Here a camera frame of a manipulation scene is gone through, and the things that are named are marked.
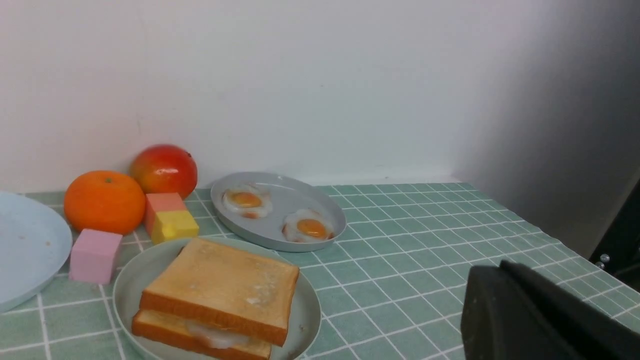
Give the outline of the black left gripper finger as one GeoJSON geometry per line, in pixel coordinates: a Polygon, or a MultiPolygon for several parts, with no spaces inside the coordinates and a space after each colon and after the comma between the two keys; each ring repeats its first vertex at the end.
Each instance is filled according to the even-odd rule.
{"type": "Polygon", "coordinates": [[[467,360],[637,360],[639,334],[534,269],[474,265],[461,315],[467,360]]]}

